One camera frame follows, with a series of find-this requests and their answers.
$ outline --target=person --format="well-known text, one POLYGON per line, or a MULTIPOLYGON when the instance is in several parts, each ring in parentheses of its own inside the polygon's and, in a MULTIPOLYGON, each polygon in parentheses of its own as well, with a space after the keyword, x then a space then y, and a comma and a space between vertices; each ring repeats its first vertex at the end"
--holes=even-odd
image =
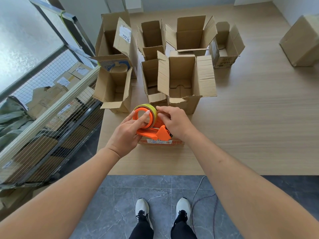
MULTIPOLYGON (((221 204, 244 238, 319 238, 319 222, 289 195, 230 156, 199 132, 185 112, 156 107, 168 130, 185 141, 207 175, 221 204)), ((69 238, 98 187, 123 156, 134 149, 149 113, 131 120, 134 112, 115 129, 106 146, 77 169, 61 178, 0 223, 6 238, 69 238)), ((190 205, 181 198, 171 238, 196 238, 187 225, 190 205)), ((136 203, 137 226, 131 239, 153 237, 149 207, 136 203)))

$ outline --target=leg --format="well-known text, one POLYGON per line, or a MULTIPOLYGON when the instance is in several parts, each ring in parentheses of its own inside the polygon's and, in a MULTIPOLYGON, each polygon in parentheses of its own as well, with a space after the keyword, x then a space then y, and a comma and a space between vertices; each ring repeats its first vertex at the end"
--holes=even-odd
POLYGON ((187 225, 190 216, 190 204, 186 198, 181 198, 176 205, 176 219, 171 230, 171 239, 197 239, 195 233, 187 225))
POLYGON ((129 239, 153 239, 153 225, 149 217, 150 208, 147 202, 141 198, 138 199, 135 206, 135 214, 138 223, 133 229, 129 239))

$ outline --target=white sneaker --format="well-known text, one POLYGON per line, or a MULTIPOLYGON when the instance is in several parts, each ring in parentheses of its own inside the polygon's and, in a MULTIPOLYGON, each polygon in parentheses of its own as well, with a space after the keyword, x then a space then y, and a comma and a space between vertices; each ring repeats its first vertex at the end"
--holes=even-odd
POLYGON ((138 221, 148 221, 151 228, 153 229, 153 225, 150 220, 150 208, 145 199, 138 199, 135 205, 135 214, 138 221))
POLYGON ((190 221, 190 204, 188 199, 182 197, 176 205, 176 218, 174 224, 184 221, 190 221))

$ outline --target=person's right arm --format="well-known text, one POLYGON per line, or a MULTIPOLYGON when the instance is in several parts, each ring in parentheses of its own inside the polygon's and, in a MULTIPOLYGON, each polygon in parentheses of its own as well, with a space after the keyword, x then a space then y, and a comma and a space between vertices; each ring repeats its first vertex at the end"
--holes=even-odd
POLYGON ((211 142, 182 109, 156 108, 167 129, 193 151, 243 237, 319 238, 319 222, 307 210, 211 142))

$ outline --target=wooden table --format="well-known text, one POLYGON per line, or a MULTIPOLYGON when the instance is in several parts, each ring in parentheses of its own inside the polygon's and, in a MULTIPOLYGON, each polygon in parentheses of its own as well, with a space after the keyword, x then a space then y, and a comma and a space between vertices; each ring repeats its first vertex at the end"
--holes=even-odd
MULTIPOLYGON (((269 2, 143 13, 132 15, 131 24, 136 32, 137 24, 162 18, 176 28, 177 17, 188 15, 236 23, 246 45, 231 68, 215 69, 217 97, 200 100, 192 117, 195 127, 262 175, 319 175, 319 69, 290 65, 278 44, 289 24, 277 8, 269 2)), ((132 83, 131 109, 147 103, 140 65, 132 83)), ((105 110, 98 150, 125 116, 105 110)), ((203 171, 186 145, 138 145, 110 174, 203 171)))

